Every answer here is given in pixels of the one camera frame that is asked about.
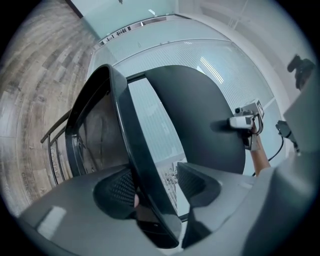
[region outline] hand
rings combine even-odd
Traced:
[[[139,197],[137,194],[134,195],[134,208],[139,205]]]
[[[253,126],[252,126],[252,128],[251,128],[250,131],[251,131],[253,134],[256,134],[256,133],[258,132],[256,123],[255,123],[254,120],[253,120]]]

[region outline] human arm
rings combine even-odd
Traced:
[[[253,126],[252,131],[257,132],[256,125]],[[271,166],[259,135],[256,137],[256,142],[258,145],[258,149],[256,151],[251,151],[250,153],[253,161],[255,175],[258,176],[263,169],[269,168]]]

